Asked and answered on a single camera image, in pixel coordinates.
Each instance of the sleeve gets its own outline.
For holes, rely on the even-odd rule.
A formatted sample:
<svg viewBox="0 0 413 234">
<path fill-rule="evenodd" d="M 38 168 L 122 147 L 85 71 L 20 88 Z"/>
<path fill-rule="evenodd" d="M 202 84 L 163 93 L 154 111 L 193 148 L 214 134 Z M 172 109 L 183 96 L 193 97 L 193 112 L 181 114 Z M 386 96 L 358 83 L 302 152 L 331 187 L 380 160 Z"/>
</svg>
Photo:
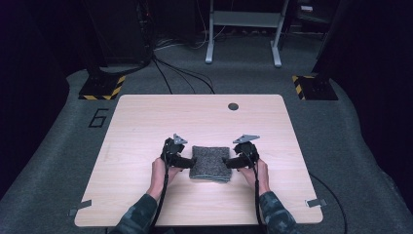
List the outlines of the sleeve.
<svg viewBox="0 0 413 234">
<path fill-rule="evenodd" d="M 116 227 L 109 234 L 146 234 L 149 232 L 152 216 L 158 207 L 156 200 L 144 194 L 122 216 Z"/>
<path fill-rule="evenodd" d="M 264 220 L 267 223 L 267 231 L 273 233 L 299 234 L 295 229 L 295 219 L 282 205 L 282 202 L 272 191 L 261 194 L 259 197 Z"/>
</svg>

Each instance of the hazard tape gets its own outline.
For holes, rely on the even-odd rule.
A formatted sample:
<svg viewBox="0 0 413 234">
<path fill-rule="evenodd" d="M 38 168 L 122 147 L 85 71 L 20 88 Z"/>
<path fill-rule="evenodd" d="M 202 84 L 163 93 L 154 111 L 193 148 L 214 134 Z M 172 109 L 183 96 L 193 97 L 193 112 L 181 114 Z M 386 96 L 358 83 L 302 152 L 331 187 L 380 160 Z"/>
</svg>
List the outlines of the hazard tape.
<svg viewBox="0 0 413 234">
<path fill-rule="evenodd" d="M 96 99 L 115 99 L 119 92 L 121 92 L 122 85 L 124 84 L 126 77 L 122 76 L 119 78 L 118 83 L 116 84 L 115 89 L 113 90 L 110 96 L 79 96 L 79 99 L 89 99 L 89 100 L 96 100 Z"/>
<path fill-rule="evenodd" d="M 298 97 L 302 100 L 305 100 L 306 97 L 304 96 L 303 89 L 301 88 L 298 78 L 313 79 L 314 76 L 292 76 L 292 81 L 294 82 L 295 91 L 297 92 Z"/>
</svg>

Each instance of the small round object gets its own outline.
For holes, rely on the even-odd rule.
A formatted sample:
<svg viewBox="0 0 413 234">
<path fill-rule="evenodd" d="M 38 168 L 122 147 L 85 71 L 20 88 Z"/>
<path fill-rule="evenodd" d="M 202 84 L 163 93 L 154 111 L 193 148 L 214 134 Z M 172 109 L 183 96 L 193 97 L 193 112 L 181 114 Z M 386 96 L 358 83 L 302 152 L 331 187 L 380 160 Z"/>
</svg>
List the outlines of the small round object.
<svg viewBox="0 0 413 234">
<path fill-rule="evenodd" d="M 238 108 L 239 108 L 239 106 L 236 104 L 236 103 L 229 103 L 228 104 L 228 108 L 230 109 L 230 110 L 238 110 Z"/>
</svg>

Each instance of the table top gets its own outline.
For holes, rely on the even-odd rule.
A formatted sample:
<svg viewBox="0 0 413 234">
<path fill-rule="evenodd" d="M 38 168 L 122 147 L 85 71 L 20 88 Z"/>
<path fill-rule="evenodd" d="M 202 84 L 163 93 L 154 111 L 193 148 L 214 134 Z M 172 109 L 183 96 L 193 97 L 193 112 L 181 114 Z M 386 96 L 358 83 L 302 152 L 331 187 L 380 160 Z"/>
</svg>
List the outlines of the table top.
<svg viewBox="0 0 413 234">
<path fill-rule="evenodd" d="M 239 108 L 231 110 L 230 103 Z M 92 205 L 78 211 L 75 224 L 115 226 L 148 189 L 151 164 L 173 134 L 188 140 L 185 158 L 192 157 L 193 145 L 232 149 L 242 135 L 260 136 L 252 143 L 268 164 L 272 190 L 298 223 L 322 221 L 320 207 L 305 202 L 317 196 L 281 96 L 127 95 L 119 99 L 82 199 Z M 157 221 L 159 226 L 256 223 L 254 193 L 236 170 L 228 183 L 179 173 Z"/>
</svg>

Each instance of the towel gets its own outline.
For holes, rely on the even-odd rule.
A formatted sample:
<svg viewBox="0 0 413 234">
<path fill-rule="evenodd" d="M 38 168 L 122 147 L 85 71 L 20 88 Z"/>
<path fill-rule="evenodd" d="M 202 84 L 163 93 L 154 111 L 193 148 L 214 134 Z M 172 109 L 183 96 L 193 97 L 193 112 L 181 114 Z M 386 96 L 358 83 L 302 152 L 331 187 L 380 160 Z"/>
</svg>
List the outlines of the towel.
<svg viewBox="0 0 413 234">
<path fill-rule="evenodd" d="M 189 171 L 190 178 L 209 179 L 218 182 L 230 181 L 232 170 L 227 169 L 222 158 L 230 158 L 229 147 L 192 146 L 192 158 L 197 160 Z"/>
</svg>

